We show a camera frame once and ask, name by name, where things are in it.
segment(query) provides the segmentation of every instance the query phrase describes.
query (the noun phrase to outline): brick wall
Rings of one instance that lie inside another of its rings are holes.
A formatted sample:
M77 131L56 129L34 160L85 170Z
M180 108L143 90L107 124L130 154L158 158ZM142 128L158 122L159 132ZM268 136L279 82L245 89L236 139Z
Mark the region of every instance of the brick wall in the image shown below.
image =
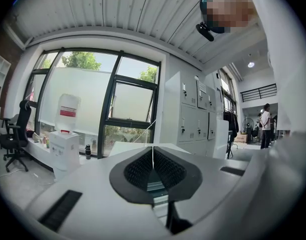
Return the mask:
M8 36L5 30L0 27L0 56L2 56L5 60L11 63L11 67L7 73L1 98L0 98L0 107L1 107L1 118L4 116L4 108L6 103L7 92L9 88L9 84L13 77L15 68L21 59L21 55L23 50L21 50L17 44Z

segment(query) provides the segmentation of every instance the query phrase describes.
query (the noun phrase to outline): chair base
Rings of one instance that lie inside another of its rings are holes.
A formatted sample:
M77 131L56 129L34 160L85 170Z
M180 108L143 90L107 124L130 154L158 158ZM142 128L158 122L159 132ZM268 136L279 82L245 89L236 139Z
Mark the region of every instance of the chair base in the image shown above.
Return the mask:
M25 163L21 160L21 158L28 158L28 157L30 157L29 155L27 155L27 154L25 154L25 153L20 153L20 150L15 150L15 152L14 153L11 153L11 154L9 154L9 151L7 150L7 154L5 154L4 155L4 161L6 161L7 160L7 158L11 158L9 161L8 161L8 163L6 164L6 171L9 173L10 172L10 170L8 169L8 166L13 162L13 161L15 161L15 160L18 160L23 166L24 166L24 168L25 168L25 171L27 171L28 172L28 168L27 168L27 166L25 165Z

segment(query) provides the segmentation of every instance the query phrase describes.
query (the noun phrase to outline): hair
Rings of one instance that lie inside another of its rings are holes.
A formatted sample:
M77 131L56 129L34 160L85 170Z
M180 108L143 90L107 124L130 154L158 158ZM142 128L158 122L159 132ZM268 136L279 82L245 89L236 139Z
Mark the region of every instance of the hair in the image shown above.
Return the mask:
M268 108L269 108L269 104L268 103L266 103L265 105L264 105L264 110L266 111Z

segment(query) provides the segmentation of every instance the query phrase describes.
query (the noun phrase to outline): railing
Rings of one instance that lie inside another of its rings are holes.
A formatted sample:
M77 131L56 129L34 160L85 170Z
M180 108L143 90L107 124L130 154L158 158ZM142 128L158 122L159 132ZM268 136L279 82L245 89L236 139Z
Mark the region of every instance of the railing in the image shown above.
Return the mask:
M263 99L277 94L276 84L270 84L261 88L247 90L241 92L243 102L251 100Z

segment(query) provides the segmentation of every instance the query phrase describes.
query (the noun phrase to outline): window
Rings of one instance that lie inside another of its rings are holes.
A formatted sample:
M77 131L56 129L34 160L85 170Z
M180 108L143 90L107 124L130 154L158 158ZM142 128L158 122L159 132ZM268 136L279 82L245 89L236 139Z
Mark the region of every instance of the window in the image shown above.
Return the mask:
M58 100L68 93L81 98L75 126L81 153L90 144L92 155L101 158L116 141L151 142L154 126L145 129L155 120L159 68L158 62L122 51L44 52L24 94L32 107L27 127L45 136L55 131Z
M224 96L224 109L233 111L236 114L236 101L233 81L223 69L219 70L219 74L221 76L222 92Z

